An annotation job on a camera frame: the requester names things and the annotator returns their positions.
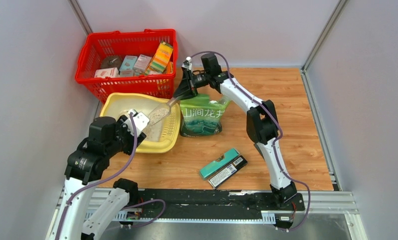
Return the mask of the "green cat litter bag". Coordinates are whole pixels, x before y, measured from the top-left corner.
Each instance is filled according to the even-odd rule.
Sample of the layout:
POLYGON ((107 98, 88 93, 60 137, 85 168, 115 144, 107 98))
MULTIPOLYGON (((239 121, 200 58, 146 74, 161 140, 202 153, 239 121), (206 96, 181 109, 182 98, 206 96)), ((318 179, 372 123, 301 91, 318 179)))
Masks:
POLYGON ((211 100, 207 94, 180 101, 182 122, 180 135, 183 137, 213 136, 222 132, 221 118, 231 100, 223 96, 211 100))

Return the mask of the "clear plastic litter scoop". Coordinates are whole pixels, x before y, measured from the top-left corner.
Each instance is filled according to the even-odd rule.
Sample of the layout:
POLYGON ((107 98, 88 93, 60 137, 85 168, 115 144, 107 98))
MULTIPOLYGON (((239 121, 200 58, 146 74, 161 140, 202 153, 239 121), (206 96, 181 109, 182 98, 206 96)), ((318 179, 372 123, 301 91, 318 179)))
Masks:
POLYGON ((176 113, 181 115, 179 110, 179 98, 173 97, 169 99, 167 102, 162 102, 158 106, 156 106, 149 114, 148 119, 150 120, 148 123, 148 127, 151 127, 161 121, 163 121, 166 117, 169 117, 170 114, 176 113))

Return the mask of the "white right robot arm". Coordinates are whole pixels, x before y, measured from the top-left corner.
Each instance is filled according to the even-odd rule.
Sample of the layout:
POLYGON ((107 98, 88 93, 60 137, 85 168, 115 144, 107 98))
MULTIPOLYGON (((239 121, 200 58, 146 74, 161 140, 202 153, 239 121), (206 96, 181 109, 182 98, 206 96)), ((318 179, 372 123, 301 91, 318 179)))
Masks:
POLYGON ((182 80, 173 96, 179 100, 191 99, 198 94, 197 89, 210 86, 224 97, 233 101, 246 114, 246 131, 250 140, 263 157, 270 175, 270 189, 273 205, 283 210, 297 195, 297 188, 286 170, 279 140, 283 136, 277 120, 275 105, 271 100, 262 100, 243 87, 229 69, 222 70, 214 51, 202 51, 203 71, 192 71, 192 57, 182 63, 182 80))

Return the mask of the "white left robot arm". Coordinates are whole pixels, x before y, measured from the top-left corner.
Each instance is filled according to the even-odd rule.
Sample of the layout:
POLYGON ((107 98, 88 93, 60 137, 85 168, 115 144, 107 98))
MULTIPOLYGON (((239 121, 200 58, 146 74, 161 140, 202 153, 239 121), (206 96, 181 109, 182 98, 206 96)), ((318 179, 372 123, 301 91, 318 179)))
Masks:
POLYGON ((134 109, 118 119, 101 116, 93 120, 88 136, 68 157, 63 199, 49 236, 51 240, 98 240, 122 207, 138 204, 137 183, 121 178, 99 208, 86 217, 96 187, 120 174, 102 178, 110 159, 124 153, 131 162, 136 148, 146 138, 143 130, 149 122, 144 113, 134 109))

